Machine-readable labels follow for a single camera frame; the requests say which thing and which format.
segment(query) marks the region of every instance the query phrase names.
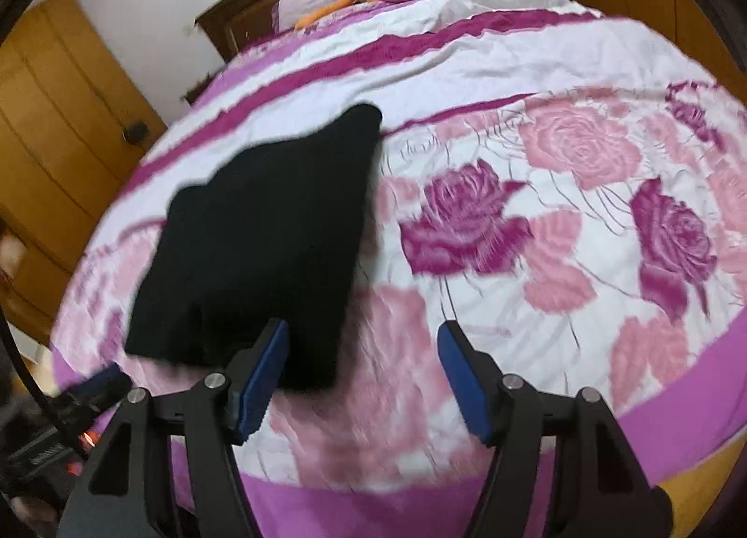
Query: wooden cabinet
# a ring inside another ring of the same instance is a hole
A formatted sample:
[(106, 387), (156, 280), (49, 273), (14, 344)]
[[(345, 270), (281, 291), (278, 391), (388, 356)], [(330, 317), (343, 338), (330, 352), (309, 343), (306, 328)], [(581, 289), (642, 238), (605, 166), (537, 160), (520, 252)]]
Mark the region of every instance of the wooden cabinet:
[(694, 0), (577, 0), (607, 15), (642, 21), (699, 61), (735, 97), (747, 103), (747, 74), (733, 61), (723, 41)]
[(20, 329), (47, 342), (96, 223), (165, 129), (76, 0), (21, 17), (0, 46), (0, 224), (26, 248), (0, 300)]

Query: black cable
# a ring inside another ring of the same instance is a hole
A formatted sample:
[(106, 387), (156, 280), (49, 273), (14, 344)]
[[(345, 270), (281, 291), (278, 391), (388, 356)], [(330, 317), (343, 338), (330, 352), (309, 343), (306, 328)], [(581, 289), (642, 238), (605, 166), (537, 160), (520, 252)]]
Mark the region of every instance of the black cable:
[(10, 326), (8, 325), (5, 313), (0, 306), (0, 340), (2, 341), (7, 355), (10, 359), (10, 363), (13, 364), (14, 370), (21, 379), (21, 382), (26, 387), (29, 395), (32, 396), (36, 405), (40, 407), (42, 413), (46, 415), (52, 425), (57, 429), (57, 433), (60, 435), (60, 440), (72, 449), (82, 460), (88, 460), (88, 454), (86, 453), (81, 441), (78, 440), (78, 435), (70, 435), (68, 433), (65, 423), (61, 421), (60, 416), (57, 415), (57, 411), (50, 405), (46, 395), (36, 384), (36, 380), (29, 372), (26, 364), (23, 362), (23, 357), (16, 346), (16, 341), (13, 339), (13, 334), (10, 333)]

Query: folded black garment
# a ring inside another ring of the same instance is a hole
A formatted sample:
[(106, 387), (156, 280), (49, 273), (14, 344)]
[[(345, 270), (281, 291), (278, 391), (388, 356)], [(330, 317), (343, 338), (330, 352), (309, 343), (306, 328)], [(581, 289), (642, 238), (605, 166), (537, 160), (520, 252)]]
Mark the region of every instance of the folded black garment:
[(179, 191), (135, 297), (126, 353), (223, 366), (278, 317), (290, 327), (281, 387), (334, 384), (380, 125), (379, 110), (360, 104)]

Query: floral bedsheet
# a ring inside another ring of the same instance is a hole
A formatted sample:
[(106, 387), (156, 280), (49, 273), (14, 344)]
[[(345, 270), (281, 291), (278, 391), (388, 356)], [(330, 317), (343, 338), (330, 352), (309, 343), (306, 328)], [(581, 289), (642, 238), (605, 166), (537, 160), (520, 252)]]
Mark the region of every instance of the floral bedsheet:
[[(490, 452), (438, 363), (444, 319), (538, 389), (599, 389), (652, 482), (744, 426), (747, 113), (666, 39), (567, 0), (417, 0), (275, 42), (215, 89), (103, 218), (52, 341), (62, 382), (114, 361), (187, 388), (202, 372), (122, 352), (173, 194), (378, 105), (339, 384), (276, 394), (235, 450), (265, 535), (462, 534)], [(188, 503), (178, 441), (174, 467)]]

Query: metal screw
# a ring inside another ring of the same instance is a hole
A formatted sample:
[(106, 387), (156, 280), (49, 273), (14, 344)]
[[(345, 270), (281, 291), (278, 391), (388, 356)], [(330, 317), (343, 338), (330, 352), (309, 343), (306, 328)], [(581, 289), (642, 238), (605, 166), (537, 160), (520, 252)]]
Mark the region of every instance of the metal screw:
[(145, 398), (146, 394), (147, 392), (145, 389), (132, 389), (132, 391), (129, 391), (127, 393), (127, 400), (131, 404), (139, 404), (139, 402), (141, 402)]
[(219, 389), (225, 383), (226, 377), (223, 374), (219, 374), (218, 372), (216, 372), (215, 374), (210, 374), (207, 378), (204, 379), (204, 385), (209, 389)]
[(584, 400), (588, 403), (595, 404), (600, 399), (602, 399), (602, 396), (599, 394), (599, 391), (597, 389), (593, 389), (591, 386), (585, 386), (581, 389), (581, 396), (584, 398)]
[(518, 389), (524, 386), (524, 380), (516, 374), (506, 374), (503, 376), (503, 386), (509, 389), (509, 391), (518, 391)]

